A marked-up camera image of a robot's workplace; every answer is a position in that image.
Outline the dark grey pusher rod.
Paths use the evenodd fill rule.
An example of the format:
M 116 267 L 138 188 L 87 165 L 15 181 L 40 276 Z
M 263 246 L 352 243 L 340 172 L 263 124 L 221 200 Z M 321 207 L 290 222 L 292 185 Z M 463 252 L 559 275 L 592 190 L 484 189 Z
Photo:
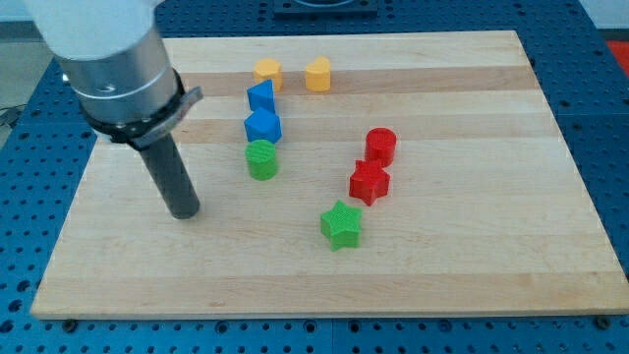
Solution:
M 172 136 L 141 149 L 140 155 L 171 215 L 176 219 L 195 216 L 200 200 Z

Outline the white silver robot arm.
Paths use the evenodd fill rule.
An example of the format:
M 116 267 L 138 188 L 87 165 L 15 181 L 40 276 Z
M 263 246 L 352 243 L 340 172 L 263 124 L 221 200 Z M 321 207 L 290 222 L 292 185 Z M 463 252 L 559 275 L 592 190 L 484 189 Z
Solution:
M 26 0 L 25 6 L 80 101 L 87 123 L 138 151 L 170 213 L 200 200 L 171 135 L 201 88 L 185 88 L 158 30 L 157 0 Z

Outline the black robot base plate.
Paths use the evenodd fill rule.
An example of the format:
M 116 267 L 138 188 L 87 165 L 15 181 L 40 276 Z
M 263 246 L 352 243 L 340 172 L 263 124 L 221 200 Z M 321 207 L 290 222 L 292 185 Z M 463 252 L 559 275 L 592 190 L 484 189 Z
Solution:
M 296 16 L 374 15 L 379 0 L 272 0 L 275 18 Z

